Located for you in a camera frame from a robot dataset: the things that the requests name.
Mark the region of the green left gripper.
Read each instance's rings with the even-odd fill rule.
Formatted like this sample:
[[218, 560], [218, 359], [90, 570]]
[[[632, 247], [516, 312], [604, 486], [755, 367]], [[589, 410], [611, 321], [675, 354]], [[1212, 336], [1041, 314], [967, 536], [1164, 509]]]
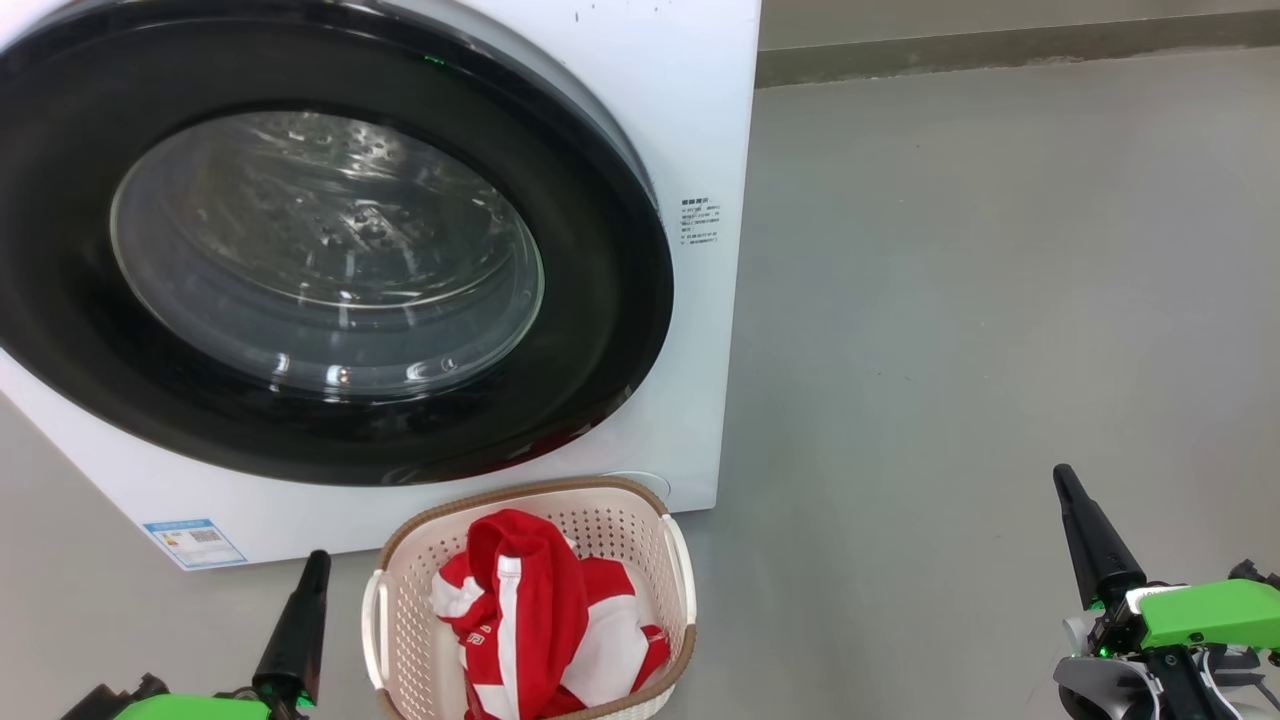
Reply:
[[[330, 571], [330, 555], [311, 552], [253, 674], [261, 701], [317, 700]], [[271, 720], [261, 701], [155, 694], [125, 706], [113, 720]]]

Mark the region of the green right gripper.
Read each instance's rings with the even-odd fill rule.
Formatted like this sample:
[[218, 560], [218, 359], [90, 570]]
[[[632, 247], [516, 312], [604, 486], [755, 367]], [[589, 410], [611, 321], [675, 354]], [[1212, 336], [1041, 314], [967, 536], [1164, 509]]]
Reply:
[[1068, 464], [1053, 468], [1064, 534], [1085, 610], [1101, 606], [1087, 656], [1137, 656], [1171, 646], [1280, 651], [1280, 589], [1235, 578], [1201, 585], [1147, 585], [1147, 575]]

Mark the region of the red and white garment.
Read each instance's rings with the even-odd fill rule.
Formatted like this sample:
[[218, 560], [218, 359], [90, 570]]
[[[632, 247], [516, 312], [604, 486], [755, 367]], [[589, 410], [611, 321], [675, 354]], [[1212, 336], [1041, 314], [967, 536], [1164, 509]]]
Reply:
[[468, 528], [429, 603], [458, 642], [465, 720], [548, 720], [625, 700], [671, 656], [621, 561], [581, 559], [556, 524], [515, 509]]

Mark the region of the dark round glass washer door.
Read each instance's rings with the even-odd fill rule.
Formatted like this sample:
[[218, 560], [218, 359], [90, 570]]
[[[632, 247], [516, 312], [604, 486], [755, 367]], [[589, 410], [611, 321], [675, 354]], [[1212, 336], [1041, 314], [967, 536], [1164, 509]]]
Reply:
[[669, 332], [657, 193], [518, 38], [364, 0], [93, 0], [0, 49], [0, 350], [108, 427], [315, 486], [477, 477]]

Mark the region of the cream laundry basket brown rim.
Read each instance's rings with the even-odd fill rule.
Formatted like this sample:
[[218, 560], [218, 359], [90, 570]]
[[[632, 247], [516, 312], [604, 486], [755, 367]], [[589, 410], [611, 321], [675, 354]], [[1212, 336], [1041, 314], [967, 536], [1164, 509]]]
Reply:
[[621, 477], [579, 477], [498, 489], [413, 515], [381, 550], [362, 598], [369, 680], [388, 720], [465, 720], [465, 670], [454, 633], [429, 606], [434, 574], [465, 547], [468, 527], [516, 509], [545, 518], [577, 555], [621, 561], [644, 621], [658, 625], [671, 657], [632, 694], [554, 720], [652, 720], [687, 669], [698, 637], [698, 591], [678, 523], [659, 497]]

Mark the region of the white front-load washing machine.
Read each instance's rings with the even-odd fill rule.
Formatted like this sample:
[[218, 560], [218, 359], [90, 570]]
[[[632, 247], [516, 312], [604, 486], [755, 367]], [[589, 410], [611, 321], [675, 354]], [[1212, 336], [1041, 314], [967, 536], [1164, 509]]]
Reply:
[[[92, 1], [0, 0], [0, 49], [41, 12]], [[536, 47], [562, 65], [625, 132], [655, 191], [675, 270], [667, 340], [626, 402], [567, 445], [509, 468], [424, 484], [355, 487], [279, 480], [169, 452], [72, 405], [3, 350], [0, 397], [151, 543], [143, 524], [209, 519], [247, 564], [301, 559], [314, 550], [372, 550], [417, 512], [540, 480], [621, 477], [648, 486], [675, 511], [713, 507], [760, 0], [364, 1], [460, 20], [484, 38], [518, 38], [520, 47]], [[681, 201], [699, 197], [721, 205], [719, 238], [682, 246]]]

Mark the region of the blue energy label sticker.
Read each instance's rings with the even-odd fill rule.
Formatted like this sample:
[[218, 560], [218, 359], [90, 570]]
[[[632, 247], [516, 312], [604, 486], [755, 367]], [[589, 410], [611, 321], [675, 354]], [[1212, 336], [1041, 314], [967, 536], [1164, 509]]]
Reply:
[[188, 571], [248, 562], [247, 557], [209, 519], [147, 523], [142, 529], [170, 559]]

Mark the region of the small black text label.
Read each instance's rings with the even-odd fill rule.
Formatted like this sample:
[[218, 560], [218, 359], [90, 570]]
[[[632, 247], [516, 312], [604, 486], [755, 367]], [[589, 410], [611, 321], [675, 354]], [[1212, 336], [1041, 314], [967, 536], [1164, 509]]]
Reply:
[[678, 241], [682, 246], [714, 243], [721, 236], [721, 205], [709, 197], [685, 199], [678, 213]]

